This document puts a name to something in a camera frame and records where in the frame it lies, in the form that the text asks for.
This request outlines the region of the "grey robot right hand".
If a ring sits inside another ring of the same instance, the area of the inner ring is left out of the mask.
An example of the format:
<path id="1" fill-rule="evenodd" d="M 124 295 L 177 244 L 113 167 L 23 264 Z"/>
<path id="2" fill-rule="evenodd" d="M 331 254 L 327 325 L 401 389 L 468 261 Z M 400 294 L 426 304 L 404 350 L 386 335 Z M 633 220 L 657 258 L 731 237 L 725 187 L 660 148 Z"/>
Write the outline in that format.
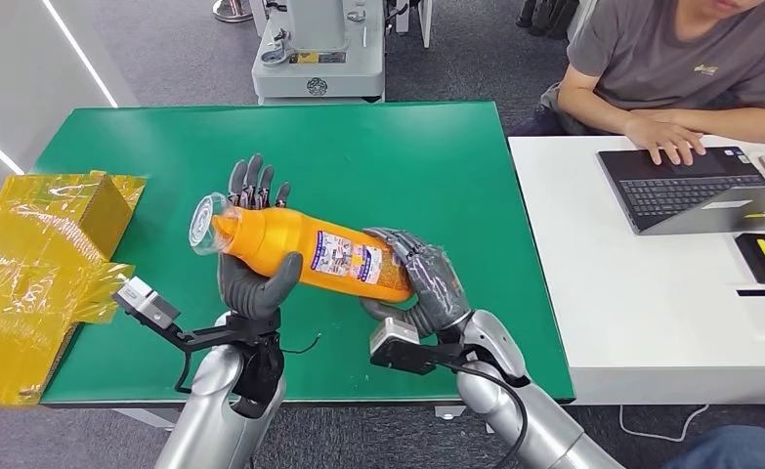
<path id="1" fill-rule="evenodd" d="M 372 318 L 404 322 L 424 338 L 458 324 L 473 312 L 459 277 L 440 246 L 399 229 L 374 227 L 362 231 L 393 250 L 416 295 L 416 302 L 406 310 L 361 298 L 361 306 Z"/>

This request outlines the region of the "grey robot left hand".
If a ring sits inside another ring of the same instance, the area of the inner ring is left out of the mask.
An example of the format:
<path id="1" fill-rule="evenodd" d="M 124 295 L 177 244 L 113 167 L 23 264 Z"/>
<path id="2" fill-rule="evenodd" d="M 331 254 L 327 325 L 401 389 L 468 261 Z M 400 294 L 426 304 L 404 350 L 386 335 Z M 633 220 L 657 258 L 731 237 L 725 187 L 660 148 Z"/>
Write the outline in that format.
<path id="1" fill-rule="evenodd" d="M 244 209 L 284 207 L 290 185 L 282 184 L 271 197 L 274 168 L 256 153 L 234 166 L 228 184 L 228 201 Z M 291 251 L 281 260 L 271 277 L 254 272 L 235 256 L 220 254 L 217 281 L 221 299 L 230 312 L 248 320 L 265 320 L 279 312 L 280 304 L 299 282 L 303 256 Z"/>

